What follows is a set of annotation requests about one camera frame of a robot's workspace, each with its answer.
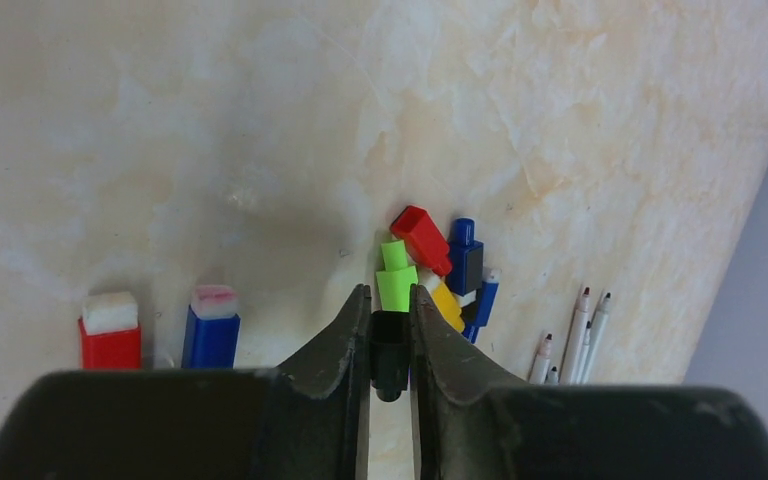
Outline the yellow pen cap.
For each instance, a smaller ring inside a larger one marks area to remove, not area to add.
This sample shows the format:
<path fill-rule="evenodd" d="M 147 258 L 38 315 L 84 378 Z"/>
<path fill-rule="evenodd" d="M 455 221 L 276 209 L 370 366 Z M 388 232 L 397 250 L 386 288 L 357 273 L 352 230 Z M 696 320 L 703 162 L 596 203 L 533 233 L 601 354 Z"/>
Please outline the yellow pen cap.
<path fill-rule="evenodd" d="M 419 272 L 419 284 L 426 288 L 443 319 L 457 332 L 466 328 L 461 318 L 462 308 L 445 280 L 428 269 Z"/>

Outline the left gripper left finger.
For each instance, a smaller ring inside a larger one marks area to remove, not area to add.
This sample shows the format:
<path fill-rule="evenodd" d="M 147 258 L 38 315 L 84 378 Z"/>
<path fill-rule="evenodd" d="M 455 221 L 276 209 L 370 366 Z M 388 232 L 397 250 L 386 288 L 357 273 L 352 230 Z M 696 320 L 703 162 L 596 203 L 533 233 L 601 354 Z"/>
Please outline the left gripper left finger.
<path fill-rule="evenodd" d="M 368 286 L 277 366 L 63 371 L 0 428 L 0 479 L 363 479 Z"/>

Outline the black white marker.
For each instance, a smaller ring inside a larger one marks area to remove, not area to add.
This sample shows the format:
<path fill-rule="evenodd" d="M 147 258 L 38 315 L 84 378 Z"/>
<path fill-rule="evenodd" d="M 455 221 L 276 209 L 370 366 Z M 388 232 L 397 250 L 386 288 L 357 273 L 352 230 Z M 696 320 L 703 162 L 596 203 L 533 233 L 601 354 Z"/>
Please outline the black white marker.
<path fill-rule="evenodd" d="M 593 314 L 591 325 L 589 327 L 588 342 L 586 343 L 586 355 L 582 359 L 578 374 L 578 383 L 585 384 L 590 377 L 595 357 L 597 356 L 602 334 L 610 318 L 612 308 L 612 293 L 607 292 L 599 301 Z"/>

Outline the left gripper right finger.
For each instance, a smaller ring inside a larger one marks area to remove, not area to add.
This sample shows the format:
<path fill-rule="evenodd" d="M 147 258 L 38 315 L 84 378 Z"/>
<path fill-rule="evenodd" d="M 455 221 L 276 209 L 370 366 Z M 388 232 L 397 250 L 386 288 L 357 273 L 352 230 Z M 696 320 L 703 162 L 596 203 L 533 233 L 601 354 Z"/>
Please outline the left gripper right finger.
<path fill-rule="evenodd" d="M 768 431 L 721 388 L 531 385 L 411 290 L 419 479 L 768 479 Z"/>

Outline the green pen cap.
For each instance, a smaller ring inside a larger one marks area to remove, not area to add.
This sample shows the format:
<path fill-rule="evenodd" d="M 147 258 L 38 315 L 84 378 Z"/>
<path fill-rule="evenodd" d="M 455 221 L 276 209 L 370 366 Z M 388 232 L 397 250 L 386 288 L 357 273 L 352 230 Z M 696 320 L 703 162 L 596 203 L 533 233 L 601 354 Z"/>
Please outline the green pen cap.
<path fill-rule="evenodd" d="M 403 240 L 381 245 L 383 269 L 376 273 L 380 306 L 385 311 L 408 312 L 410 291 L 418 283 L 418 272 L 408 259 Z"/>

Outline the black pen cap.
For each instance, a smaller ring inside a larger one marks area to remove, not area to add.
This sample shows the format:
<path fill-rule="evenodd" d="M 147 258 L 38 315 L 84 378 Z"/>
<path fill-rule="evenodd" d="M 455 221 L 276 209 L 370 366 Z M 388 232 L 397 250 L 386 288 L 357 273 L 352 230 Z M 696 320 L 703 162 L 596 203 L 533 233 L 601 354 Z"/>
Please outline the black pen cap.
<path fill-rule="evenodd" d="M 383 402 L 396 401 L 408 387 L 410 329 L 407 312 L 379 310 L 371 316 L 370 383 Z"/>
<path fill-rule="evenodd" d="M 475 239 L 474 220 L 455 219 L 448 244 L 452 269 L 446 276 L 447 286 L 454 294 L 466 296 L 481 286 L 483 275 L 484 244 Z"/>

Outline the red pen cap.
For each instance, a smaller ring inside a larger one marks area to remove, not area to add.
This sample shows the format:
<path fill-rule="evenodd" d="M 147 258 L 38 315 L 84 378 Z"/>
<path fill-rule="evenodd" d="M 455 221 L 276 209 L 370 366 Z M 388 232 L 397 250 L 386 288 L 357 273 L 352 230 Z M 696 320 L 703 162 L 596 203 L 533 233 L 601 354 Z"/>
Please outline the red pen cap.
<path fill-rule="evenodd" d="M 452 268 L 450 247 L 428 211 L 408 205 L 391 223 L 391 234 L 405 244 L 408 254 L 420 266 L 437 276 L 447 276 Z"/>

